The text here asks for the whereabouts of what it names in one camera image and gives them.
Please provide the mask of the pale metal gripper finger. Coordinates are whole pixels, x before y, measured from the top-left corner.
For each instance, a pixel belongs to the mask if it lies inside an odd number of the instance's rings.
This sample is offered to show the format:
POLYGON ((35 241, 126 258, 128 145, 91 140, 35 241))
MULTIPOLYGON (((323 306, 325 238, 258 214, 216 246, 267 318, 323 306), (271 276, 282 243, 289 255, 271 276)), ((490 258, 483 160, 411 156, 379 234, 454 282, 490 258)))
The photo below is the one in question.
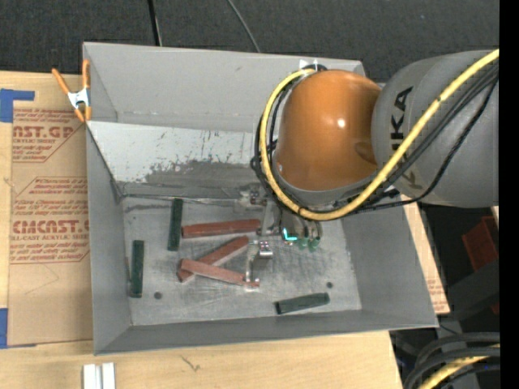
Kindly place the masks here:
POLYGON ((247 248, 245 281, 247 285, 258 284, 262 275, 272 267, 273 250, 264 240, 253 241, 247 248))
POLYGON ((264 198, 258 190, 243 190, 234 201, 235 212, 257 212, 264 206, 264 198))

